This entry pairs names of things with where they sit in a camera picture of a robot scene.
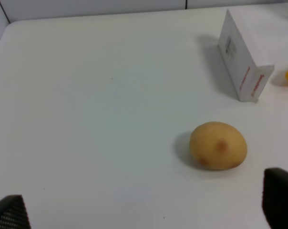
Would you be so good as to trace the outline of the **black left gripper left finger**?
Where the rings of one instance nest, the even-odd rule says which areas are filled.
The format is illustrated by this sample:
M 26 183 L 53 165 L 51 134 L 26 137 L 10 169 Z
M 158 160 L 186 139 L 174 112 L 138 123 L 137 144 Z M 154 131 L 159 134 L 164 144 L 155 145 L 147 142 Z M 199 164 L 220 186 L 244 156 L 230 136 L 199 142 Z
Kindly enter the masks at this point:
M 0 229 L 30 229 L 22 195 L 8 195 L 0 200 Z

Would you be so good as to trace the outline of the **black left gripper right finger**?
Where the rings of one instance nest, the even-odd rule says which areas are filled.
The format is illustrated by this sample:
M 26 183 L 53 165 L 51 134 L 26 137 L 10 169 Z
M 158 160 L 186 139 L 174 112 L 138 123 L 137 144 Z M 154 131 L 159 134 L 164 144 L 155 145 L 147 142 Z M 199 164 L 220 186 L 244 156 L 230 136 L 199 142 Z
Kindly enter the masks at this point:
M 262 209 L 271 229 L 288 229 L 288 172 L 281 168 L 264 171 Z

